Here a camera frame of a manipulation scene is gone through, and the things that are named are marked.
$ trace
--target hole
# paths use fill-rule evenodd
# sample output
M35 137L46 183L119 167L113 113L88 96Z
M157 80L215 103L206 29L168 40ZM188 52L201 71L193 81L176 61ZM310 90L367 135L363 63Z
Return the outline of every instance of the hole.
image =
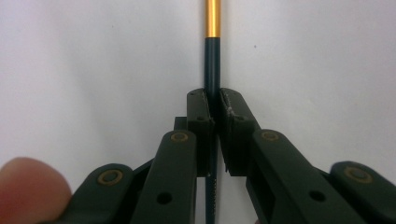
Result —
M119 170L106 170L102 172L97 181L101 185L113 186L122 180L122 172Z
M237 120L240 120L240 121L244 121L245 120L245 118L243 117L243 116L236 116L235 117Z
M168 204L172 202L172 195L168 192L164 192L158 195L157 202L160 204Z
M320 202L320 203L323 203L324 201L326 201L326 196L325 196L322 192L317 191L317 190L312 190L312 191L310 191L310 192L309 192L309 196L310 196L313 200L315 200L315 201L317 201L317 202Z
M171 140L174 142L185 142L189 139L189 136L186 135L185 133L174 133L171 136Z

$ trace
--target gold tube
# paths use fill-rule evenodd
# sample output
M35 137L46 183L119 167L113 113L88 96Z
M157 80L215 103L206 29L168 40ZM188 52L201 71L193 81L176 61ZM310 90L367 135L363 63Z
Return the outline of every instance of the gold tube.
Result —
M206 0L206 37L220 37L220 11L220 0Z

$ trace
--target fingertip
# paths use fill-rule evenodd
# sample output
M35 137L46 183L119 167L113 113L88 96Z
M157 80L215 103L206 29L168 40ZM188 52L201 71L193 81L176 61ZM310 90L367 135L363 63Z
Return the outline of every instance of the fingertip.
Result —
M64 177L42 161L16 158L0 170L0 223L53 220L70 197Z

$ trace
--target brass rivet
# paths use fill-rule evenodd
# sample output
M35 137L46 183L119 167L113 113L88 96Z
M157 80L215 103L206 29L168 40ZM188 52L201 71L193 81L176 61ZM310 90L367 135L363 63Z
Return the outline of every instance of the brass rivet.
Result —
M277 139L279 139L279 136L277 136L277 134L273 133L273 132L263 132L262 133L262 138L267 140L267 141L274 142Z
M359 183L362 183L362 184L370 184L373 182L373 177L369 173L367 173L357 167L348 166L344 170L344 174L347 177L349 177Z
M189 139L189 136L185 133L174 133L171 136L172 141L174 142L185 142Z
M106 170L98 177L98 183L105 186L113 186L122 180L123 174L119 170Z

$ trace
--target white surface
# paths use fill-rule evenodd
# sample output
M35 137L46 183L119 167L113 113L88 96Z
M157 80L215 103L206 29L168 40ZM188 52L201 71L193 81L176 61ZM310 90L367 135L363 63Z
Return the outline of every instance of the white surface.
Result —
M76 189L99 166L154 157L203 86L203 9L1 1L0 164L37 158ZM230 0L222 11L221 86L263 128L320 169L358 161L396 182L395 1ZM220 173L219 223L255 219L244 178Z

